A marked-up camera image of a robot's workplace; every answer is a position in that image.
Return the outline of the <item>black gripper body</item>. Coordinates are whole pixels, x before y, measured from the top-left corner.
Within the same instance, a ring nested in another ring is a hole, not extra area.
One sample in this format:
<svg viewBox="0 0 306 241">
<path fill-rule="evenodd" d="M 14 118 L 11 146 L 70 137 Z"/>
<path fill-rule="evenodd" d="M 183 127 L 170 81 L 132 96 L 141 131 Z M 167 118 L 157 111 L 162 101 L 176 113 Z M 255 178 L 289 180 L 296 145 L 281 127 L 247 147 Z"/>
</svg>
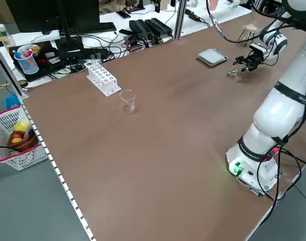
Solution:
<svg viewBox="0 0 306 241">
<path fill-rule="evenodd" d="M 263 53 L 258 51 L 251 51 L 248 57 L 251 60 L 251 63 L 254 66 L 254 70 L 257 69 L 258 65 L 260 65 L 263 61 Z"/>
</svg>

